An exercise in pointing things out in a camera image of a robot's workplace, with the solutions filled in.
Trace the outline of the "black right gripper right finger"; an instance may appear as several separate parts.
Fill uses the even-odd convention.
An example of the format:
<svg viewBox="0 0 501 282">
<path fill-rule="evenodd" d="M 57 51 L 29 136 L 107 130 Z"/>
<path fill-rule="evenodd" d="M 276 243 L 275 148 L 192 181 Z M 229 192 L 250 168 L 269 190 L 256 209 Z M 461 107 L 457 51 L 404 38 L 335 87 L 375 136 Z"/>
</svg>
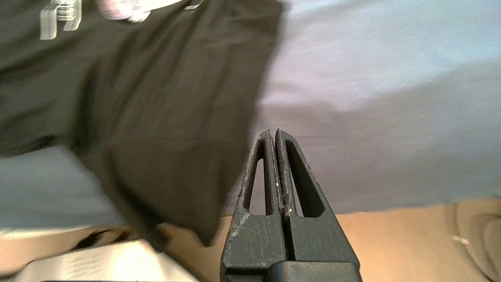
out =
<svg viewBox="0 0 501 282">
<path fill-rule="evenodd" d="M 280 208 L 288 255 L 298 261 L 359 262 L 299 143 L 284 130 L 275 135 Z"/>
</svg>

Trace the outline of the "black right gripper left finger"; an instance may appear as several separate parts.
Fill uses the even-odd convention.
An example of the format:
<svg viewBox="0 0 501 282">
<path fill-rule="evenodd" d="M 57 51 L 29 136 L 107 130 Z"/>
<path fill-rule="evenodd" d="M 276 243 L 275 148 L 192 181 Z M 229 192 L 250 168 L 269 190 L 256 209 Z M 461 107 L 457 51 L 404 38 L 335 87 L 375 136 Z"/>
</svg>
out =
<svg viewBox="0 0 501 282">
<path fill-rule="evenodd" d="M 265 215 L 254 215 L 249 207 L 258 161 L 263 161 Z M 258 132 L 250 147 L 224 244 L 220 280 L 264 281 L 269 268 L 287 259 L 283 235 L 280 180 L 270 130 Z"/>
</svg>

